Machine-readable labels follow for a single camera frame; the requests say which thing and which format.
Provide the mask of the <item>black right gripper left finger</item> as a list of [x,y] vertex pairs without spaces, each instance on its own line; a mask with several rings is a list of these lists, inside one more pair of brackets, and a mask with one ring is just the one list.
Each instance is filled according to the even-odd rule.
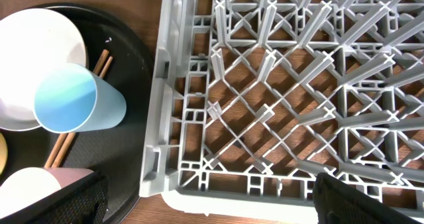
[[107,212],[108,180],[100,172],[1,219],[2,223],[100,224]]

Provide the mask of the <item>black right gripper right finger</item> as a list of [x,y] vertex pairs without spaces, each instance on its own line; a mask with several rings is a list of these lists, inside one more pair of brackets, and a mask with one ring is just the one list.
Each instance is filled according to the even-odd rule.
[[320,173],[313,187],[319,224],[418,224],[344,182]]

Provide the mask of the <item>pink plastic cup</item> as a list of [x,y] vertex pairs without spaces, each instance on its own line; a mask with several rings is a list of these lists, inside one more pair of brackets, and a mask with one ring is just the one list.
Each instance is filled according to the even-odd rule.
[[37,201],[93,173],[86,168],[23,168],[1,185],[1,218],[16,213]]

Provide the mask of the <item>yellow plastic bowl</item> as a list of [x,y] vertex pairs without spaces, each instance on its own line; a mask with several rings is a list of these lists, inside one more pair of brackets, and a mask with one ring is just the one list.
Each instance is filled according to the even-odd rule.
[[7,142],[5,137],[0,134],[0,174],[3,173],[8,157]]

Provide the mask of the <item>light blue plastic cup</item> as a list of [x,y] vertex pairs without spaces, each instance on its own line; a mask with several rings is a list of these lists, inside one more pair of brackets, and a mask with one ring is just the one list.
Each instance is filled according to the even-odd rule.
[[121,92],[83,66],[67,63],[48,71],[33,99],[34,117],[52,133],[110,129],[125,117]]

